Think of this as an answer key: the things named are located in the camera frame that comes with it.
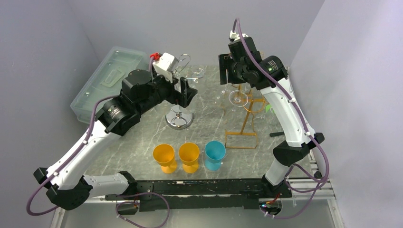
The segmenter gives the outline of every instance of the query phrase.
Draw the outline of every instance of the plastic container lid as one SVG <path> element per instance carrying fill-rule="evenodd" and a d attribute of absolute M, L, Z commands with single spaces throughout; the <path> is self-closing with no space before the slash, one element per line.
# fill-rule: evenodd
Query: plastic container lid
<path fill-rule="evenodd" d="M 123 78 L 136 69 L 148 69 L 144 52 L 113 47 L 71 103 L 77 119 L 88 124 L 95 103 L 104 97 L 119 95 Z"/>

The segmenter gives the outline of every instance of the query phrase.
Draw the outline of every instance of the marble table surface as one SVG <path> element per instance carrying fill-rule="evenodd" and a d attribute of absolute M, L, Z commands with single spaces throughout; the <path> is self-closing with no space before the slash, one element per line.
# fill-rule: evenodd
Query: marble table surface
<path fill-rule="evenodd" d="M 111 144 L 86 171 L 88 175 L 111 175 L 119 171 L 128 171 L 137 180 L 180 180 L 180 179 L 226 179 L 260 178 L 274 160 L 272 150 L 285 137 L 270 137 L 269 133 L 281 132 L 282 128 L 275 114 L 261 112 L 254 116 L 254 129 L 259 144 L 256 149 L 227 149 L 221 168 L 210 171 L 204 167 L 206 143 L 217 140 L 225 141 L 225 129 L 240 130 L 246 111 L 234 106 L 223 109 L 215 105 L 215 97 L 225 89 L 235 90 L 231 85 L 220 85 L 218 66 L 191 66 L 181 72 L 186 74 L 194 69 L 203 68 L 205 77 L 197 85 L 198 97 L 195 99 L 193 123 L 186 129 L 175 130 L 165 121 L 161 108 L 152 109 L 141 117 L 140 123 L 132 127 L 124 136 Z M 255 103 L 260 109 L 262 103 Z M 245 132 L 252 132 L 252 115 L 245 127 Z M 199 169 L 192 174 L 185 173 L 178 156 L 179 147 L 184 143 L 195 143 L 200 148 Z M 228 146 L 252 146 L 256 141 L 252 136 L 231 136 Z M 178 167 L 174 173 L 165 174 L 153 158 L 153 149 L 162 143 L 170 144 L 175 149 Z M 310 171 L 308 157 L 298 162 Z M 305 177 L 294 169 L 291 177 Z"/>

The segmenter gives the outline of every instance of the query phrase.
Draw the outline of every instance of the white wall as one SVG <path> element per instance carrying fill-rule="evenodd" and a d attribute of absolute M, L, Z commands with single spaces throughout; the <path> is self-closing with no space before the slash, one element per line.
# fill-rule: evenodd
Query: white wall
<path fill-rule="evenodd" d="M 0 226 L 50 226 L 25 212 L 32 173 L 57 161 L 84 133 L 70 103 L 99 62 L 64 0 L 0 2 Z M 51 207 L 45 191 L 35 212 Z"/>
<path fill-rule="evenodd" d="M 326 0 L 291 65 L 349 228 L 403 227 L 402 12 L 398 0 Z"/>
<path fill-rule="evenodd" d="M 112 46 L 218 65 L 240 17 L 257 48 L 289 65 L 324 0 L 68 0 L 102 60 Z"/>

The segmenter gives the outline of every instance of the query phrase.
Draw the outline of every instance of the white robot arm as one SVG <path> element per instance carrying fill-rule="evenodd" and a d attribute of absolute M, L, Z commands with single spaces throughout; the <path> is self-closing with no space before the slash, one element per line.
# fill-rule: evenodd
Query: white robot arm
<path fill-rule="evenodd" d="M 262 93 L 275 110 L 286 140 L 273 149 L 275 159 L 262 181 L 266 182 L 269 191 L 276 192 L 277 189 L 284 188 L 284 176 L 290 166 L 304 158 L 310 149 L 315 147 L 310 135 L 314 136 L 318 143 L 323 142 L 324 136 L 322 133 L 316 133 L 304 115 L 297 112 L 295 105 L 300 110 L 299 105 L 281 60 L 276 56 L 261 59 L 253 39 L 244 33 L 242 37 L 243 40 L 234 30 L 230 32 L 230 54 L 219 55 L 220 81 L 222 85 L 249 83 Z M 262 71 L 271 75 L 275 83 Z"/>
<path fill-rule="evenodd" d="M 94 158 L 140 122 L 146 111 L 163 100 L 186 107 L 196 95 L 197 90 L 190 88 L 185 78 L 172 77 L 177 58 L 164 53 L 161 57 L 154 54 L 154 59 L 154 74 L 145 70 L 130 72 L 122 81 L 120 95 L 107 101 L 96 113 L 93 127 L 90 126 L 59 161 L 34 172 L 37 181 L 45 183 L 52 203 L 71 210 L 91 197 L 120 195 L 135 190 L 135 179 L 125 171 L 109 176 L 83 174 Z M 181 91 L 175 90 L 176 83 L 181 83 Z"/>

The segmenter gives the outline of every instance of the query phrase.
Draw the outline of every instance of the green object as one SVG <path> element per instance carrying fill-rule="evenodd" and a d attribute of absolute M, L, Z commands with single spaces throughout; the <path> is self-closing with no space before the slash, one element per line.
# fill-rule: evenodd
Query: green object
<path fill-rule="evenodd" d="M 268 105 L 266 106 L 265 110 L 266 110 L 266 112 L 268 112 L 270 109 L 271 109 L 271 105 L 268 104 Z"/>

